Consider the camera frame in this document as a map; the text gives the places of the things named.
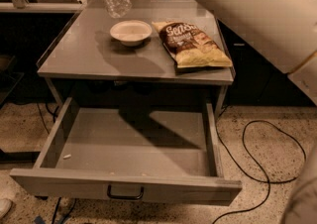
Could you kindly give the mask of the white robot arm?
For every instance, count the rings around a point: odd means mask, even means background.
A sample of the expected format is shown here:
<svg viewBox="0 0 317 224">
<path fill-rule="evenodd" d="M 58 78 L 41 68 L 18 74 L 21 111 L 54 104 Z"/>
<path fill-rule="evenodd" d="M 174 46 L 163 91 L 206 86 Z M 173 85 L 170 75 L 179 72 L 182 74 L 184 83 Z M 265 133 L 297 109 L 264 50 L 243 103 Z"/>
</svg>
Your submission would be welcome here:
<svg viewBox="0 0 317 224">
<path fill-rule="evenodd" d="M 196 0 L 317 104 L 317 0 Z"/>
</svg>

